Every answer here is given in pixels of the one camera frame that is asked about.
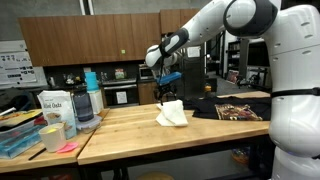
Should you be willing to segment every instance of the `bag of flour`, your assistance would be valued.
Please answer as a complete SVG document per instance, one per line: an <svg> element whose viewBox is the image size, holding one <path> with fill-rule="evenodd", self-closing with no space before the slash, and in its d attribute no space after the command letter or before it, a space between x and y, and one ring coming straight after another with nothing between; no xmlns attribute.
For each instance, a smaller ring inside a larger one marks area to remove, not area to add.
<svg viewBox="0 0 320 180"><path fill-rule="evenodd" d="M77 135L75 113L70 96L66 91L42 91L38 95L44 119L48 124L64 123L66 138Z"/></svg>

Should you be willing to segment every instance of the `white cloth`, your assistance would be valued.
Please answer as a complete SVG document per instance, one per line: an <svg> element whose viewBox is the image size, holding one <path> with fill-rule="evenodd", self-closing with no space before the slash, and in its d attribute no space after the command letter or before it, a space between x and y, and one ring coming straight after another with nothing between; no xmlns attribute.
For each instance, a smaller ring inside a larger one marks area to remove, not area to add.
<svg viewBox="0 0 320 180"><path fill-rule="evenodd" d="M187 126L188 121L183 111L181 100L157 104L161 110L156 120L161 126Z"/></svg>

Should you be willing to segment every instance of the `oven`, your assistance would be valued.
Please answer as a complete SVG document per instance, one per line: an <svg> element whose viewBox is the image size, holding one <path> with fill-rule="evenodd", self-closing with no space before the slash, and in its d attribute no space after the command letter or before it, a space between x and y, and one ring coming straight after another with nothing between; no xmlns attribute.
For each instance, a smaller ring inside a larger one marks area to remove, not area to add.
<svg viewBox="0 0 320 180"><path fill-rule="evenodd" d="M108 108L139 105L137 79L110 80L102 83Z"/></svg>

